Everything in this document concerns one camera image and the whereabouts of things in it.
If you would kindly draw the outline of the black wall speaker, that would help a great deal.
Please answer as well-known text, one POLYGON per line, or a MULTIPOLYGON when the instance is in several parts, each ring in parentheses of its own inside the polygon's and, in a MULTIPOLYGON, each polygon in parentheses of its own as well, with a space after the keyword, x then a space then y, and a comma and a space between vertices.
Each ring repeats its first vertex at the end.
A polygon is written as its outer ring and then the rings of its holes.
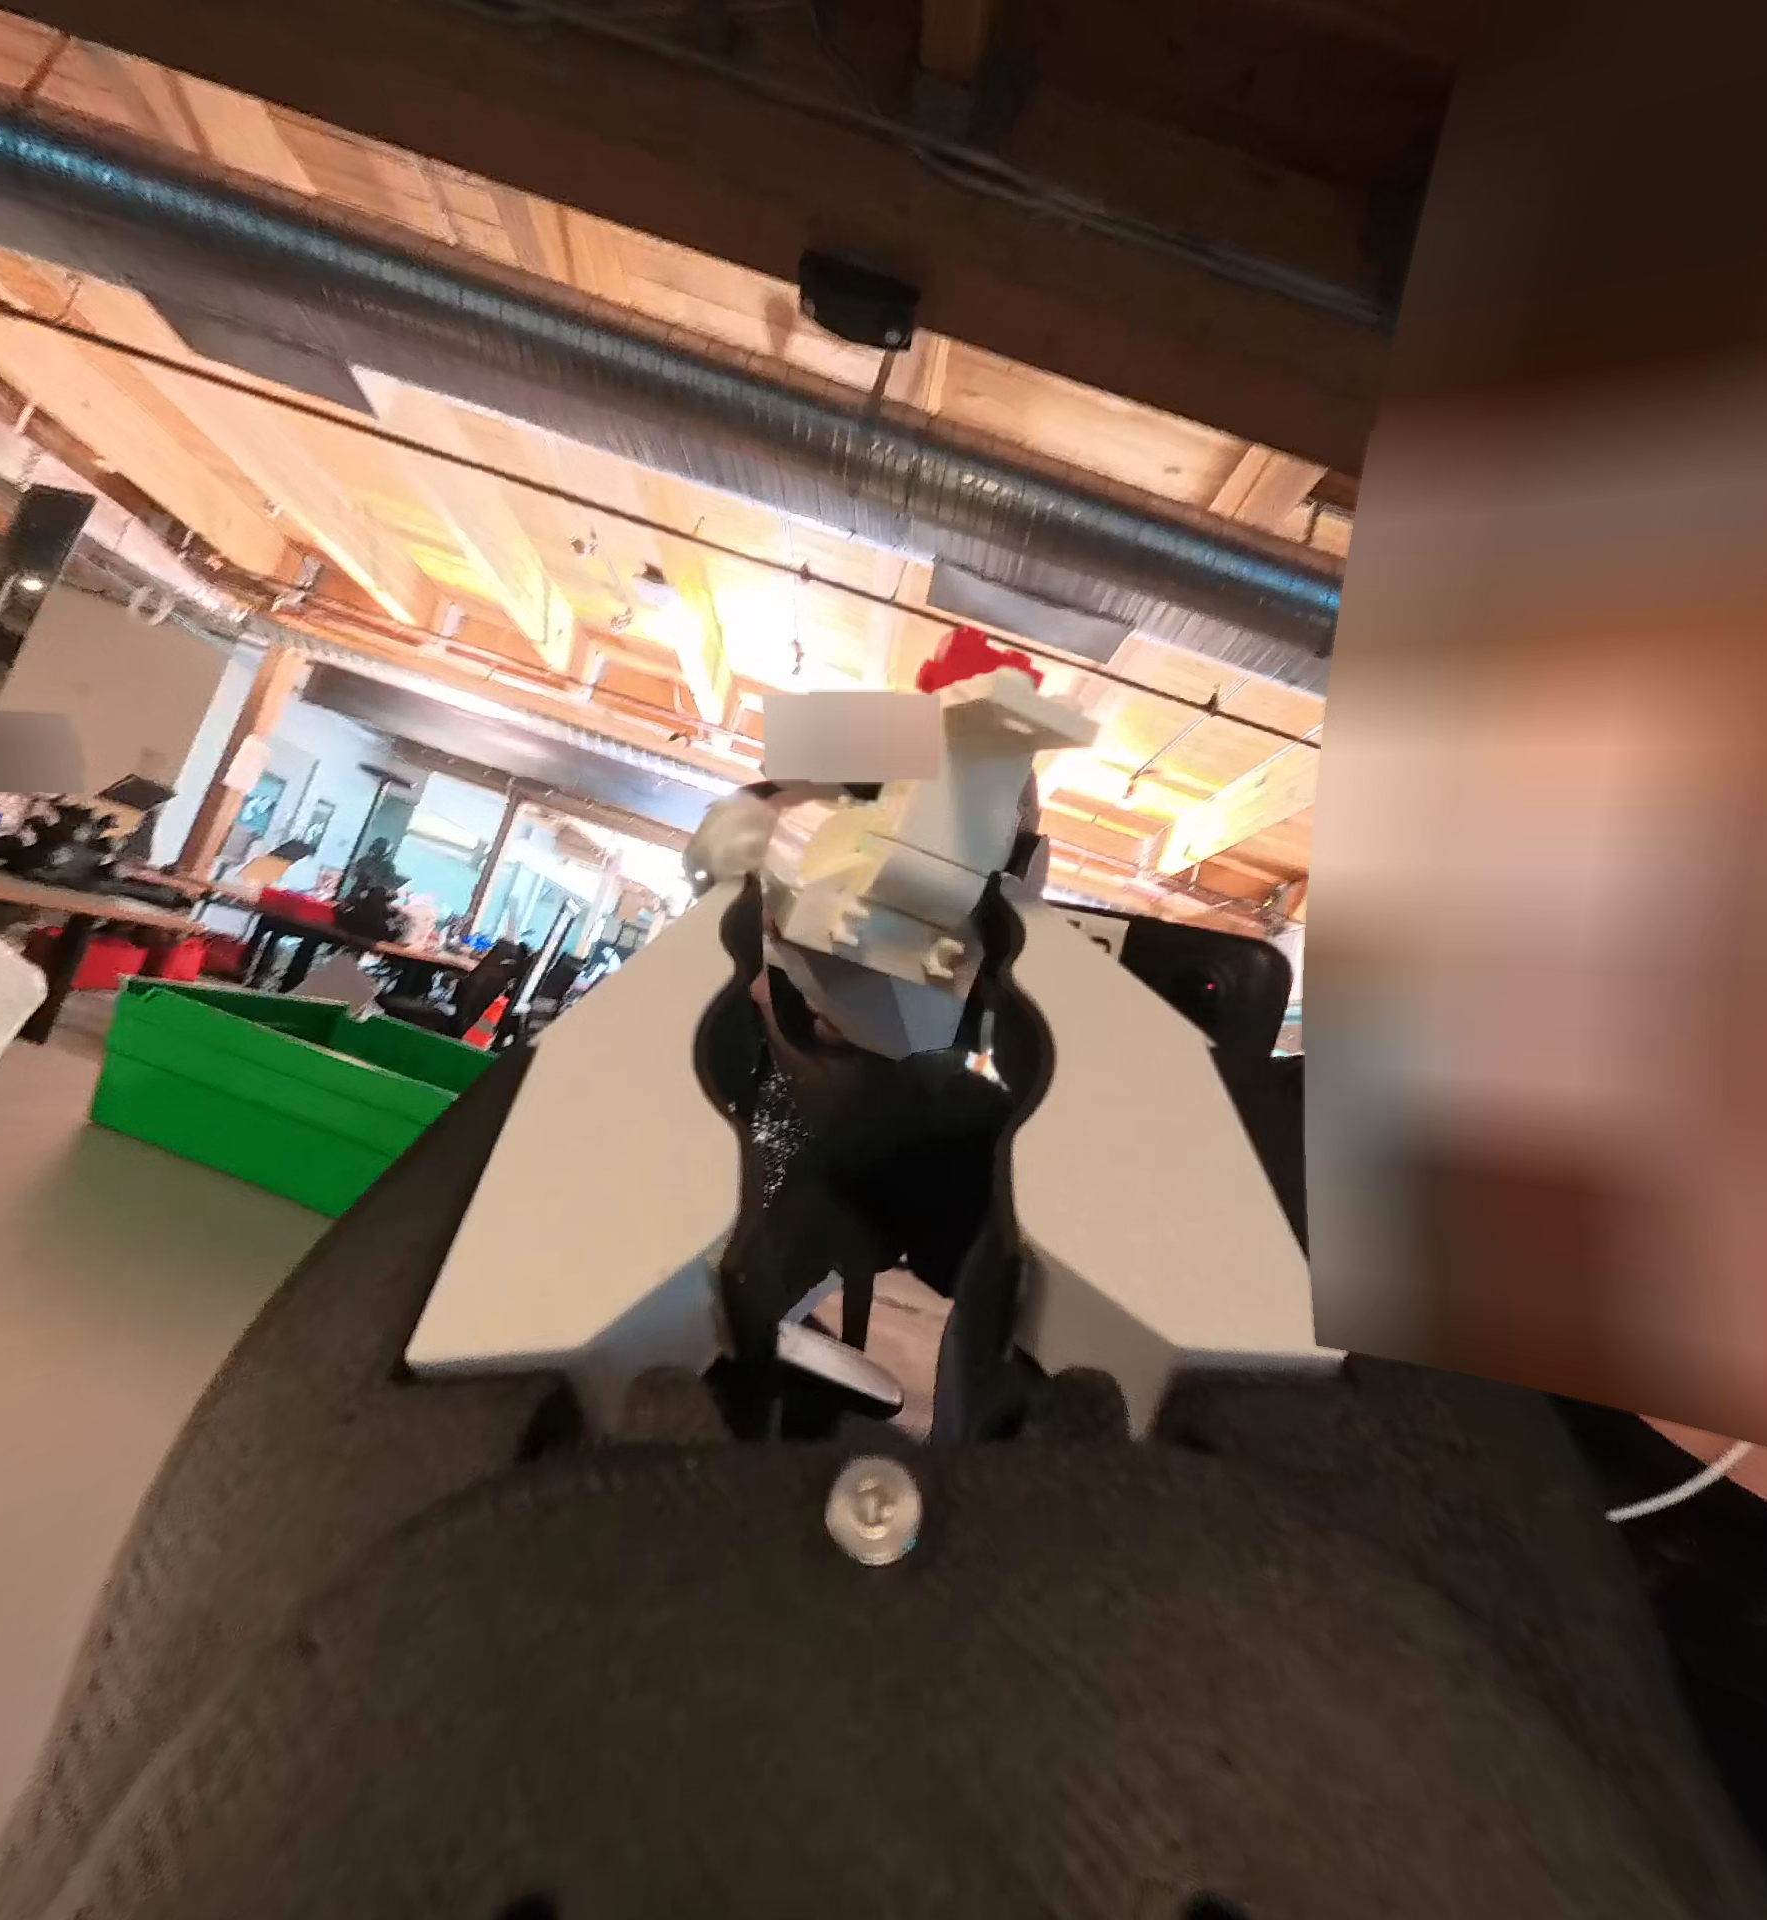
POLYGON ((28 487, 0 536, 0 572, 24 594, 55 585, 83 536, 99 499, 49 485, 28 487))

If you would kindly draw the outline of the green plastic bin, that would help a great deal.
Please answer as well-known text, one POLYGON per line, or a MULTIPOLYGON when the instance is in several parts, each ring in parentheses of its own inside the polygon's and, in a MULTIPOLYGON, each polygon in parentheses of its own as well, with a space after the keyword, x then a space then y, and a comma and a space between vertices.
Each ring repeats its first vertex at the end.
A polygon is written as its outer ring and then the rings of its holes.
POLYGON ((485 1051, 335 1002, 131 976, 89 1118, 339 1219, 491 1066, 485 1051))

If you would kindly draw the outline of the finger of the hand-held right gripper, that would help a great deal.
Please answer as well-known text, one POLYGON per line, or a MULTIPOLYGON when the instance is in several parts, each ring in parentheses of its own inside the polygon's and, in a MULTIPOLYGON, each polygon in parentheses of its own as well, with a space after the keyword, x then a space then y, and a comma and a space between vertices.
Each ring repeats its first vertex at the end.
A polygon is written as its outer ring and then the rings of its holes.
POLYGON ((881 973, 853 960, 783 960, 781 975, 833 1036, 899 1063, 955 1044, 969 986, 881 973))

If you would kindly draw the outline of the white lego animal model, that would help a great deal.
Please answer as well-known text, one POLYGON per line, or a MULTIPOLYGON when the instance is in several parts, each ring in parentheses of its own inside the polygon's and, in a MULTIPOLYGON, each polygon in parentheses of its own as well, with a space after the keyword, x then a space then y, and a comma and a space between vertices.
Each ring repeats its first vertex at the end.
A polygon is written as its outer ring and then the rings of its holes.
POLYGON ((969 627, 939 638, 911 691, 777 691, 761 715, 759 779, 711 804, 685 848, 693 895, 755 878, 781 949, 961 993, 1035 763, 1087 748, 1093 721, 969 627))

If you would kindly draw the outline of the silver ventilation duct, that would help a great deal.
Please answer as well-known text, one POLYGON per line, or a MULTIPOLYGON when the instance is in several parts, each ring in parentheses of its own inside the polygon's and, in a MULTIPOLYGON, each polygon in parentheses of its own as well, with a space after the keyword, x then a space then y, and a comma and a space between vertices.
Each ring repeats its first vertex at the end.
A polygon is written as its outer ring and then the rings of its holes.
POLYGON ((193 354, 355 410, 355 372, 833 532, 1029 605, 1323 695, 1341 569, 759 354, 465 268, 0 95, 0 249, 149 301, 193 354))

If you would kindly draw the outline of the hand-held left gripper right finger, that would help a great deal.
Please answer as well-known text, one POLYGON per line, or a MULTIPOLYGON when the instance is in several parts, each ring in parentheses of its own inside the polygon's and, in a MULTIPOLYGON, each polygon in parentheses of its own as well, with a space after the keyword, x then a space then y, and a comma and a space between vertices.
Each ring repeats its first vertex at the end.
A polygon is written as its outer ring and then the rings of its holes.
POLYGON ((1039 1381, 1099 1377, 1131 1436, 1189 1381, 1327 1386, 1299 1248, 1213 1047, 1073 927, 993 901, 1011 1122, 981 1232, 981 1436, 1039 1381))

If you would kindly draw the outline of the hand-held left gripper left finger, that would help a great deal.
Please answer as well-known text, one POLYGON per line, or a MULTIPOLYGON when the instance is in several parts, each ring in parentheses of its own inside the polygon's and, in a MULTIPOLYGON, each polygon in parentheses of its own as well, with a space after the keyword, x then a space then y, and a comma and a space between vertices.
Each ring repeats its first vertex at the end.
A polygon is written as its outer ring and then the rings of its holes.
POLYGON ((411 1377, 557 1375, 609 1432, 635 1379, 723 1356, 743 1165, 699 1036, 753 928, 753 882, 715 889, 533 1044, 405 1346, 411 1377))

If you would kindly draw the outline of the black ceiling device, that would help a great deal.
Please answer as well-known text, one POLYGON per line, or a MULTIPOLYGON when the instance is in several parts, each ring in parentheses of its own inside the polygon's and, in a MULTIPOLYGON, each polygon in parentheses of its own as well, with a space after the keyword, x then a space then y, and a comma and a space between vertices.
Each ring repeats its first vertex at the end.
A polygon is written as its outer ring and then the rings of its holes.
POLYGON ((799 313, 837 340, 879 354, 909 349, 921 290, 869 263, 807 249, 797 266, 799 313))

